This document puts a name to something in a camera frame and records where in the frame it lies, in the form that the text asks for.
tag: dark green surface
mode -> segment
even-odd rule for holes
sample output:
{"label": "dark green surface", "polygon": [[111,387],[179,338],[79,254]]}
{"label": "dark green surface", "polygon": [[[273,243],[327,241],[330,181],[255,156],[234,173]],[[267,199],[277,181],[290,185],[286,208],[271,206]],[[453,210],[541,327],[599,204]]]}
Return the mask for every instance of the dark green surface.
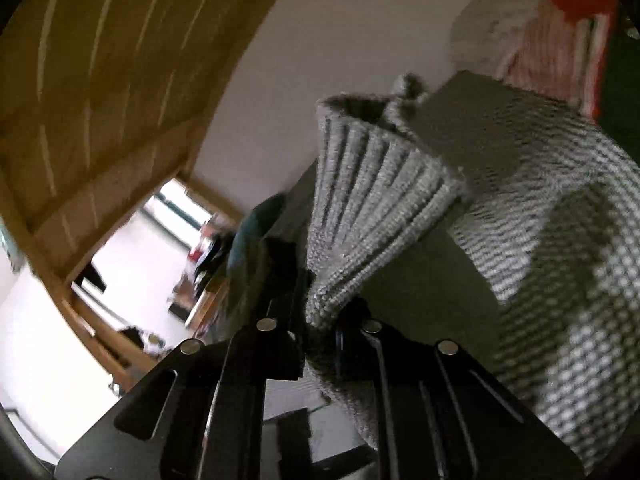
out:
{"label": "dark green surface", "polygon": [[361,295],[375,317],[407,338],[430,344],[453,339],[486,368],[493,367],[497,300],[443,227],[380,269]]}
{"label": "dark green surface", "polygon": [[246,257],[249,243],[260,240],[271,229],[273,223],[282,213],[284,204],[285,196],[278,193],[258,204],[242,219],[226,263],[226,270],[229,274],[236,267],[243,265],[242,259]]}
{"label": "dark green surface", "polygon": [[620,28],[608,49],[598,122],[640,163],[640,40]]}

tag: black object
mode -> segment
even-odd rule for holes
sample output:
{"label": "black object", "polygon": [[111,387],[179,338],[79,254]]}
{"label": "black object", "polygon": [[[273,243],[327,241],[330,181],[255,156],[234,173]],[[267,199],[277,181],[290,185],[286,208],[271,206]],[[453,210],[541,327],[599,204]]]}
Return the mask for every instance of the black object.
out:
{"label": "black object", "polygon": [[0,478],[49,480],[51,471],[24,443],[9,417],[0,409]]}
{"label": "black object", "polygon": [[338,318],[337,371],[374,385],[381,479],[584,478],[571,450],[460,345],[409,341],[363,303]]}
{"label": "black object", "polygon": [[209,280],[220,268],[220,265],[226,262],[226,256],[231,250],[233,241],[233,233],[216,235],[209,249],[198,259],[194,271],[194,297],[199,298],[202,295]]}
{"label": "black object", "polygon": [[172,302],[171,305],[169,305],[169,312],[171,312],[175,317],[183,320],[184,322],[189,319],[190,311],[184,308],[181,304],[175,303],[175,301]]}
{"label": "black object", "polygon": [[[127,326],[126,328],[118,330],[118,332],[120,332],[124,337],[129,339],[129,341],[131,341],[135,346],[137,346],[141,350],[145,348],[145,343],[142,341],[142,330],[140,330],[139,328],[135,326]],[[95,336],[95,338],[104,346],[105,350],[109,352],[122,366],[124,366],[125,368],[131,366],[131,363],[129,361],[122,358],[117,352],[114,352],[113,350],[111,350],[107,342],[100,339],[100,337],[98,337],[97,335]]]}
{"label": "black object", "polygon": [[82,287],[82,282],[84,282],[84,280],[91,282],[101,292],[107,290],[107,284],[104,283],[100,272],[98,272],[98,270],[94,267],[94,264],[91,262],[84,266],[84,269],[82,269],[80,271],[80,274],[78,274],[78,276],[76,276],[76,278],[74,279],[74,283],[77,286]]}
{"label": "black object", "polygon": [[598,124],[629,156],[640,164],[640,40],[627,31],[631,24],[619,16],[607,42],[607,61],[600,92]]}
{"label": "black object", "polygon": [[65,453],[55,478],[257,478],[266,379],[300,371],[281,326],[212,346],[187,340]]}

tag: gray knitted fabric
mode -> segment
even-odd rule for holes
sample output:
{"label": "gray knitted fabric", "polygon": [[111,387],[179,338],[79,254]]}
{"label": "gray knitted fabric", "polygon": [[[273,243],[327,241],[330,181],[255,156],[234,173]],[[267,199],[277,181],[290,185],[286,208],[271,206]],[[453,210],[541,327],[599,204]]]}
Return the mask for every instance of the gray knitted fabric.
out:
{"label": "gray knitted fabric", "polygon": [[397,92],[341,95],[318,106],[322,143],[307,245],[316,279],[306,322],[320,331],[462,191],[462,181],[406,126],[423,94],[420,82],[405,76]]}
{"label": "gray knitted fabric", "polygon": [[590,470],[640,403],[640,168],[567,106],[470,73],[413,126],[474,196],[450,234],[504,309],[497,377]]}

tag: metal screw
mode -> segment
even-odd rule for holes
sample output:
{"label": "metal screw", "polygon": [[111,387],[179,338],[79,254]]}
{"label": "metal screw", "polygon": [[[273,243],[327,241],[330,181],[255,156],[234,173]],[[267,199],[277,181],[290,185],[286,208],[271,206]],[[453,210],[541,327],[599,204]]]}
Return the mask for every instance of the metal screw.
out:
{"label": "metal screw", "polygon": [[375,319],[367,319],[362,322],[362,329],[368,334],[377,334],[382,330],[382,323]]}
{"label": "metal screw", "polygon": [[274,328],[276,328],[278,322],[272,317],[263,317],[260,321],[255,324],[255,327],[260,332],[271,332]]}
{"label": "metal screw", "polygon": [[458,353],[458,345],[447,339],[438,343],[438,350],[444,355],[455,355]]}
{"label": "metal screw", "polygon": [[199,339],[187,339],[180,345],[180,352],[186,355],[193,355],[200,350],[202,341]]}

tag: knitted sock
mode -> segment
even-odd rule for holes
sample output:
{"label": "knitted sock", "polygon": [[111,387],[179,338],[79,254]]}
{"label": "knitted sock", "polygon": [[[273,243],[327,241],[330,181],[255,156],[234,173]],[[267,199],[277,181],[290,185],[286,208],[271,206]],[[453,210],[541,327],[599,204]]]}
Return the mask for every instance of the knitted sock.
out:
{"label": "knitted sock", "polygon": [[321,102],[321,147],[307,265],[312,341],[307,372],[354,417],[376,447],[372,390],[335,380],[324,335],[365,280],[431,228],[462,193],[462,180],[420,146],[408,120],[424,98],[403,76],[391,96],[340,95]]}

